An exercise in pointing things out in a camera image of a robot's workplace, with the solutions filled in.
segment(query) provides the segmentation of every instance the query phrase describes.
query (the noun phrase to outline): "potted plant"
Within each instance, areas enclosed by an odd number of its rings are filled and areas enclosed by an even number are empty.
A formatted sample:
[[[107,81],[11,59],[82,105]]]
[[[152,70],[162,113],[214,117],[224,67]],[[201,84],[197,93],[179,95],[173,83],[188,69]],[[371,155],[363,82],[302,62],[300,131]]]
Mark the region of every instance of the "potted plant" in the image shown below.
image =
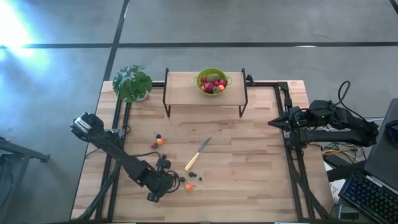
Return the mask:
[[[113,79],[113,90],[126,103],[144,100],[152,90],[152,79],[139,65],[126,66]]]

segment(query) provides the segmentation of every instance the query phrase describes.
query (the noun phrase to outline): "gray floor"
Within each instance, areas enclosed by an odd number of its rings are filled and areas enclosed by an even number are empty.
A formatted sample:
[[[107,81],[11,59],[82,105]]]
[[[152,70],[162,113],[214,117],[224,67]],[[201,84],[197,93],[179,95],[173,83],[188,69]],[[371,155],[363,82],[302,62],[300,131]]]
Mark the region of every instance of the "gray floor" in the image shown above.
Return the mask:
[[[0,44],[112,43],[122,4],[0,2],[0,17],[7,15]],[[121,36],[123,43],[370,41],[398,41],[388,0],[132,0]],[[47,164],[32,161],[9,223],[68,220],[86,149],[68,126],[95,111],[109,53],[0,49],[0,136],[51,154]],[[310,100],[333,101],[340,83],[351,80],[346,104],[363,116],[384,116],[398,96],[396,58],[398,47],[118,49],[111,78],[131,63],[145,65],[154,80],[164,79],[165,67],[244,67],[256,80],[305,80]]]

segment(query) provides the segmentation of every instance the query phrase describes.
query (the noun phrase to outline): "keyboard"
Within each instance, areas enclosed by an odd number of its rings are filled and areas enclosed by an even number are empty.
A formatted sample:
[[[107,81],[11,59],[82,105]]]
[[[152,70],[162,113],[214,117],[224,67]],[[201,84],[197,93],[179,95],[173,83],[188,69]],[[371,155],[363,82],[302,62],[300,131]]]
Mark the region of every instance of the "keyboard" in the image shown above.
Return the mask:
[[[398,223],[398,195],[359,172],[346,179],[339,196],[379,223]]]

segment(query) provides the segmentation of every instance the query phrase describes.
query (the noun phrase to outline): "floor tile line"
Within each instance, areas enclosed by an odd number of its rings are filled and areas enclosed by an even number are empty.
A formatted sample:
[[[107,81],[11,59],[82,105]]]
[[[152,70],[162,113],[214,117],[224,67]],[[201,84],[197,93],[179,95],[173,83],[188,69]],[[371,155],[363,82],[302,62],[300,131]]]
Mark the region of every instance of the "floor tile line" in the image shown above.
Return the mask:
[[[206,47],[397,47],[398,42],[182,42],[123,43],[122,49],[206,48]]]
[[[111,48],[112,44],[24,44],[16,48],[22,49],[104,49]],[[10,49],[12,47],[0,45],[0,49]]]
[[[124,2],[123,2],[122,10],[121,10],[120,17],[119,17],[118,26],[116,28],[116,33],[115,33],[114,39],[113,39],[111,53],[109,54],[109,59],[108,59],[108,62],[106,64],[103,81],[108,81],[110,79],[110,77],[111,77],[113,63],[114,63],[114,59],[116,57],[116,52],[118,51],[118,44],[119,44],[119,41],[120,41],[120,36],[122,34],[123,24],[124,24],[124,20],[126,18],[127,8],[129,6],[129,3],[130,3],[130,0],[124,0]]]
[[[222,47],[398,47],[397,41],[385,42],[181,42],[181,43],[121,43],[121,44],[25,44],[22,49],[106,49],[111,48],[108,64],[112,69],[117,49],[163,48],[222,48]]]
[[[398,14],[398,4],[397,4],[396,0],[390,0],[390,3],[392,4],[392,7],[394,8],[396,13]]]

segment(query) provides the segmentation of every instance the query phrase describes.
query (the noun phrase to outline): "knife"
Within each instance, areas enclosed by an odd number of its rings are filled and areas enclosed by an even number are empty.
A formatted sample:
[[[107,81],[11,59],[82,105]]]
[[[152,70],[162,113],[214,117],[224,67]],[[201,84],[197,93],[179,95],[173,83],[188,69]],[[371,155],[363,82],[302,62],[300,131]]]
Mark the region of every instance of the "knife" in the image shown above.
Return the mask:
[[[189,169],[191,169],[191,166],[193,165],[193,163],[196,161],[196,159],[198,159],[199,154],[201,152],[203,152],[203,150],[205,150],[205,146],[207,145],[207,143],[210,141],[211,137],[209,137],[199,148],[197,154],[191,159],[191,161],[189,161],[189,163],[187,164],[187,166],[185,167],[185,171],[188,171]]]

